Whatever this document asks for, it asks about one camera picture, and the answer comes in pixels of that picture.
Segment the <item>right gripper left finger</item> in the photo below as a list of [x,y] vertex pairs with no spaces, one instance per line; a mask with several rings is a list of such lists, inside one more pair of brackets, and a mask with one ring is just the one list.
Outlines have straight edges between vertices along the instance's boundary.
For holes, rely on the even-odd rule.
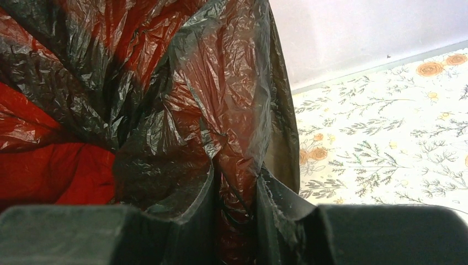
[[148,195],[176,184],[147,210],[107,206],[23,205],[1,215],[2,264],[213,264],[214,167],[121,169],[120,179]]

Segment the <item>orange plastic trash bin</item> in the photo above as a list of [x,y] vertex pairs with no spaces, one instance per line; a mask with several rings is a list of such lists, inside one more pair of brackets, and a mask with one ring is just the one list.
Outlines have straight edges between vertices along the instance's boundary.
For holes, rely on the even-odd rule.
[[26,97],[1,85],[1,208],[108,204],[114,154],[77,140]]

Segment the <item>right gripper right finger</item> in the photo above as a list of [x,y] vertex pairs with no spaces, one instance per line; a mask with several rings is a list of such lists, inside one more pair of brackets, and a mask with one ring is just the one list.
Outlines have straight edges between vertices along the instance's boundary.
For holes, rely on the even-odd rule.
[[466,264],[467,225],[442,206],[314,206],[263,168],[258,264]]

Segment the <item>black plastic trash bag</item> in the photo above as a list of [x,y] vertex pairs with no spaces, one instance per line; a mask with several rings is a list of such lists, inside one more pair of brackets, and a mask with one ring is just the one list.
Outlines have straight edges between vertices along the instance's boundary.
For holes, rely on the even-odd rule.
[[263,168],[297,193],[299,133],[268,1],[2,1],[1,85],[114,154],[113,206],[147,210],[120,170],[214,167],[214,263],[258,264]]

